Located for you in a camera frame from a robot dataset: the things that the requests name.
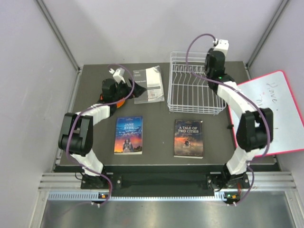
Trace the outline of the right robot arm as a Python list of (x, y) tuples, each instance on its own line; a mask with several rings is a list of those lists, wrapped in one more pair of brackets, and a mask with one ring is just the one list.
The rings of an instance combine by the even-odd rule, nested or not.
[(239, 89), (225, 72), (225, 55), (211, 48), (205, 60), (205, 74), (209, 88), (234, 111), (239, 118), (236, 133), (237, 147), (221, 172), (222, 184), (233, 188), (246, 174), (247, 167), (261, 150), (269, 150), (273, 140), (273, 111), (259, 108)]

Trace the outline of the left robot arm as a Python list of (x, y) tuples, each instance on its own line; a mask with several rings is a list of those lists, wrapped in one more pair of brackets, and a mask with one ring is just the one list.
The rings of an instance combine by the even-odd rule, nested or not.
[(58, 146), (72, 157), (84, 170), (83, 189), (102, 189), (109, 187), (104, 165), (94, 153), (94, 125), (111, 117), (124, 104), (126, 99), (138, 98), (146, 88), (129, 79), (131, 86), (120, 80), (105, 79), (99, 100), (89, 108), (78, 113), (66, 113), (62, 122)]

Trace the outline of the orange plate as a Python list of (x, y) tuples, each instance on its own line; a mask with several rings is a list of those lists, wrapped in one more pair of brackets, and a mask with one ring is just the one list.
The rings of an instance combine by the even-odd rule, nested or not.
[(98, 102), (100, 104), (105, 104), (105, 105), (116, 105), (117, 108), (120, 108), (121, 106), (124, 105), (125, 99), (117, 98), (115, 96), (100, 95)]

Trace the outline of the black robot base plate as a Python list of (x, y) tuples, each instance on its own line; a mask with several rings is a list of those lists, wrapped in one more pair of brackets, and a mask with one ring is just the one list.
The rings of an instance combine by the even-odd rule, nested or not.
[(106, 175), (112, 182), (113, 190), (130, 187), (194, 186), (200, 190), (246, 189), (249, 187), (247, 176), (226, 184), (219, 172), (216, 173), (115, 173)]

